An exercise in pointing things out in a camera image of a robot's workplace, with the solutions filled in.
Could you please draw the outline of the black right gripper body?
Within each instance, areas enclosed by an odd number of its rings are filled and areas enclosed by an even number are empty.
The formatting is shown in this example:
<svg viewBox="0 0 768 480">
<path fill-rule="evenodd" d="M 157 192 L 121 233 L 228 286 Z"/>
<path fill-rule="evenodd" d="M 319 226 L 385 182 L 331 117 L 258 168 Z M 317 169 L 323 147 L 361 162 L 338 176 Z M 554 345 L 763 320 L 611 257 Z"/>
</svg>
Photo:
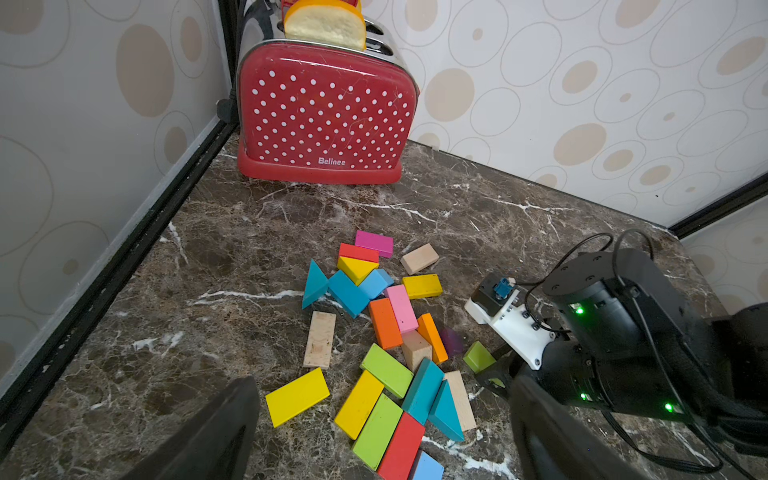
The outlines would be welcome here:
<svg viewBox="0 0 768 480">
<path fill-rule="evenodd" d="M 533 370 L 510 347 L 476 375 L 482 386 L 506 399 L 514 379 L 529 377 L 558 403 L 620 414 L 660 412 L 660 370 L 651 357 L 599 359 L 574 340 L 555 341 Z"/>
</svg>

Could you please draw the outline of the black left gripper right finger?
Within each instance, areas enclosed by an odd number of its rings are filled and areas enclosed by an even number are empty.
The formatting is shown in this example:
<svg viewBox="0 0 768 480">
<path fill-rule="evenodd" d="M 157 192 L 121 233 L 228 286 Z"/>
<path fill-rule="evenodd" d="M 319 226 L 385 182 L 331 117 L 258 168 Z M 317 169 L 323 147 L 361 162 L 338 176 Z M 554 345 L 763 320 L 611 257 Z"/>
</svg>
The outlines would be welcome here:
<svg viewBox="0 0 768 480">
<path fill-rule="evenodd" d="M 525 479 L 643 477 L 532 379 L 516 378 L 508 395 L 514 441 Z"/>
</svg>

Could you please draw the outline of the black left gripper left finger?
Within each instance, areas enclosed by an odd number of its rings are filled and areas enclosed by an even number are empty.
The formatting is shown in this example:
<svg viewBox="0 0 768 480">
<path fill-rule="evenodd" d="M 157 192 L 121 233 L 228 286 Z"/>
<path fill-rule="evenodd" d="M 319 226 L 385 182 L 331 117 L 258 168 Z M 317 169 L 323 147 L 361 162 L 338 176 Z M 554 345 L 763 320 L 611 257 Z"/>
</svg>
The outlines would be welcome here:
<svg viewBox="0 0 768 480">
<path fill-rule="evenodd" d="M 242 479 L 260 413 L 251 376 L 217 394 L 125 479 Z"/>
</svg>

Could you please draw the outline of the green rectangular block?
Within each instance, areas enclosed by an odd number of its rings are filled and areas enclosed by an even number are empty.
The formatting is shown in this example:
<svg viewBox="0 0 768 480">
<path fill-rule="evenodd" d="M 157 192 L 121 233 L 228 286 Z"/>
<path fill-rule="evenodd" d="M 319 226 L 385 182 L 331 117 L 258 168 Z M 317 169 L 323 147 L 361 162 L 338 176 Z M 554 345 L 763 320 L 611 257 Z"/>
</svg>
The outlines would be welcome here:
<svg viewBox="0 0 768 480">
<path fill-rule="evenodd" d="M 494 356 L 480 341 L 471 344 L 463 360 L 474 374 L 479 374 L 496 363 Z"/>
</svg>

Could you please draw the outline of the natural wood rectangular block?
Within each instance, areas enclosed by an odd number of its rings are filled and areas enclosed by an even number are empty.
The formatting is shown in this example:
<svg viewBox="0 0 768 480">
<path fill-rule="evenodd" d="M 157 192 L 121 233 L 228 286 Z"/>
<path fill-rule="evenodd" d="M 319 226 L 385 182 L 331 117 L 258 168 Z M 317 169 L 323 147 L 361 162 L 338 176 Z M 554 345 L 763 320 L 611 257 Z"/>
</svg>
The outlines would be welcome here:
<svg viewBox="0 0 768 480">
<path fill-rule="evenodd" d="M 448 381 L 454 399 L 459 424 L 463 432 L 477 427 L 469 396 L 464 385 L 460 371 L 451 371 L 444 374 Z"/>
</svg>

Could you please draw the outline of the light blue rectangular block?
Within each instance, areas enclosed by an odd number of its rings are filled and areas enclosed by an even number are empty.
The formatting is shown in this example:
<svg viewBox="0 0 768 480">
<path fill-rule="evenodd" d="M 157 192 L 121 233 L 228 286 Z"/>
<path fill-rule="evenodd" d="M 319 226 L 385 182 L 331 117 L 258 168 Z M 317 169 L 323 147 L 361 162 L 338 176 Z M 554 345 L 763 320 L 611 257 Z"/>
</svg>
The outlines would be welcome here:
<svg viewBox="0 0 768 480">
<path fill-rule="evenodd" d="M 409 480 L 441 480 L 444 467 L 427 452 L 420 450 L 415 458 Z"/>
</svg>

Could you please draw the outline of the orange rectangular block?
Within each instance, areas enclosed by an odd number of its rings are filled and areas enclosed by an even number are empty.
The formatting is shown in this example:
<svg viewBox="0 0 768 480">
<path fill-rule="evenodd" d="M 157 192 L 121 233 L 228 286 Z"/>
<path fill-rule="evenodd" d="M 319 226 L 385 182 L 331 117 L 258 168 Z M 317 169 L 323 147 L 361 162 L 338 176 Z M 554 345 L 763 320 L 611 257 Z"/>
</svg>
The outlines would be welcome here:
<svg viewBox="0 0 768 480">
<path fill-rule="evenodd" d="M 418 318 L 417 332 L 431 345 L 432 361 L 435 364 L 441 365 L 448 359 L 446 348 L 430 313 L 425 313 Z"/>
</svg>

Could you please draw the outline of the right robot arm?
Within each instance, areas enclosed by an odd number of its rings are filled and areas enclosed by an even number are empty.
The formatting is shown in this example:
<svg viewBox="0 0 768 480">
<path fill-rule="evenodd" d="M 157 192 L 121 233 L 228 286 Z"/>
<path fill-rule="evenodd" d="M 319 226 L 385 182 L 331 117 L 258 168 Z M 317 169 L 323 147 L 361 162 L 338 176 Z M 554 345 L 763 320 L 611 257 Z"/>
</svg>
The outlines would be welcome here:
<svg viewBox="0 0 768 480">
<path fill-rule="evenodd" d="M 767 453 L 767 307 L 705 318 L 643 251 L 591 252 L 556 267 L 537 321 L 519 284 L 487 275 L 465 308 L 508 345 L 481 380 L 538 383 L 563 405 L 681 422 L 742 454 Z"/>
</svg>

